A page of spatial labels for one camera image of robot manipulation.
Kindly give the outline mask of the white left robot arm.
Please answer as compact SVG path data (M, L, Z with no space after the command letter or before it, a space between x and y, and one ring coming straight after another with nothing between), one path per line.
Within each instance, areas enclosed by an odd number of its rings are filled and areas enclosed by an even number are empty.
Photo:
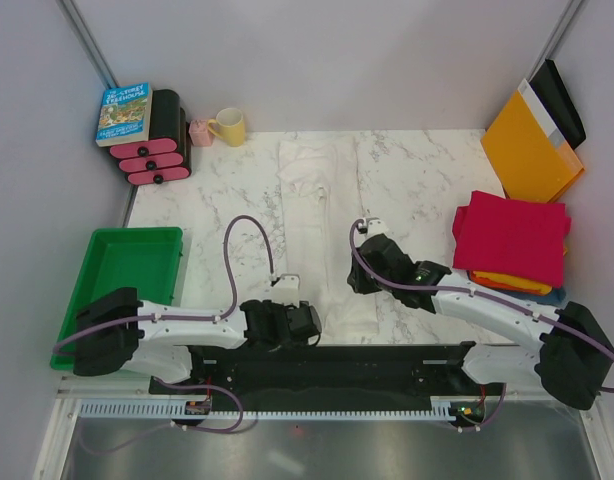
M222 317L143 301L135 288L123 287L78 311L72 372L98 377L126 370L195 393L207 371L193 360L194 347L268 352L306 346L321 331L319 315L306 301L249 300Z

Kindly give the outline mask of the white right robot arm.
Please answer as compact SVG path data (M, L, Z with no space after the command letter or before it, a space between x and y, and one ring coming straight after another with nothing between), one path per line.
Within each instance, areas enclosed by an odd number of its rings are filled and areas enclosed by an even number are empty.
M457 318L509 340L470 346L445 368L454 392L478 384L539 384L559 402L586 411L604 392L614 347L585 306L522 301L478 287L465 276L431 262L412 261L384 234L352 245L348 284L358 294L385 291L410 309Z

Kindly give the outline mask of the white t shirt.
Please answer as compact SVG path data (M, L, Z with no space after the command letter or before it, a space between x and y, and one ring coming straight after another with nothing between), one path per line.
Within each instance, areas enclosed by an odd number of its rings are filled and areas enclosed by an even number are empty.
M355 140L282 141L278 150L289 271L320 316L324 337L343 343L378 333L376 301L347 284L348 234L363 214Z

